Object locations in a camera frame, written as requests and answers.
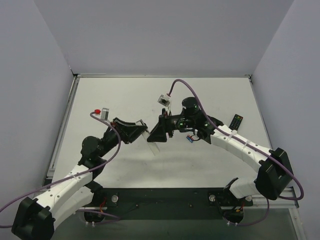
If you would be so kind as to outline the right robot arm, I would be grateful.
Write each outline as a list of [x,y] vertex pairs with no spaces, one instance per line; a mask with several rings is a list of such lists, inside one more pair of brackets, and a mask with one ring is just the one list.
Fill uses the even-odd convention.
[[254,178],[234,178],[226,188],[237,199],[262,195],[268,200],[279,198],[292,180],[293,173],[287,153],[281,149],[269,149],[242,137],[218,119],[205,116],[195,97],[182,101],[182,111],[173,115],[168,95],[161,95],[163,105],[158,123],[150,132],[149,143],[165,143],[175,131],[192,132],[197,140],[220,147],[249,165],[256,173]]

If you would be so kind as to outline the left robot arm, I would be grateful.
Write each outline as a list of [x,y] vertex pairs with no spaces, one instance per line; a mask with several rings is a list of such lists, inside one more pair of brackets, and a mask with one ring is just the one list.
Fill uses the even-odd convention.
[[58,226],[85,205],[101,203],[101,186],[94,179],[108,163],[103,157],[122,143],[131,144],[148,130],[147,125],[114,118],[105,123],[102,138],[87,136],[81,144],[79,162],[62,179],[35,198],[18,206],[11,232],[21,240],[50,240]]

